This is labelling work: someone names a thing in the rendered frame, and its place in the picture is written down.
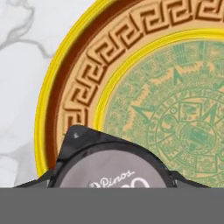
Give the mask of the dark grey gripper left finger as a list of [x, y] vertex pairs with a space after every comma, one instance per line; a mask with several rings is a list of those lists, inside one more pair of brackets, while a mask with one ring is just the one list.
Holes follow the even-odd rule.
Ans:
[[53, 177], [53, 174], [54, 174], [54, 170], [48, 170], [40, 178], [23, 183], [21, 185], [16, 185], [16, 188], [32, 187], [32, 186], [39, 185], [39, 184], [43, 185], [44, 187], [48, 187], [50, 180]]

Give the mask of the yellow rimmed patterned plate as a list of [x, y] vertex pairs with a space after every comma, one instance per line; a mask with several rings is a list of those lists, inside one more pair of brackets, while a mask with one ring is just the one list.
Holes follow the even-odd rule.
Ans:
[[224, 188], [224, 0], [95, 0], [60, 44], [40, 92], [39, 173], [55, 165], [75, 124]]

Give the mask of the black lidded yogurt container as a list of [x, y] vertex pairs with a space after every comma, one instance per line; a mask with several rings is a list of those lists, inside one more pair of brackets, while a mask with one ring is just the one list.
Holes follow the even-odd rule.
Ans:
[[70, 127], [64, 137], [50, 187], [167, 188], [171, 173], [145, 148], [86, 126]]

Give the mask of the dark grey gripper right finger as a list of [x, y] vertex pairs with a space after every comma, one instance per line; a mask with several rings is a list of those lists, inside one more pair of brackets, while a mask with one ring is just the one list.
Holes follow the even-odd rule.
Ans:
[[185, 184], [187, 186], [192, 186], [192, 187], [207, 188], [207, 185], [202, 185], [198, 182], [189, 180], [189, 179], [185, 178], [182, 174], [180, 174], [178, 171], [170, 171], [170, 174], [175, 179], [177, 185]]

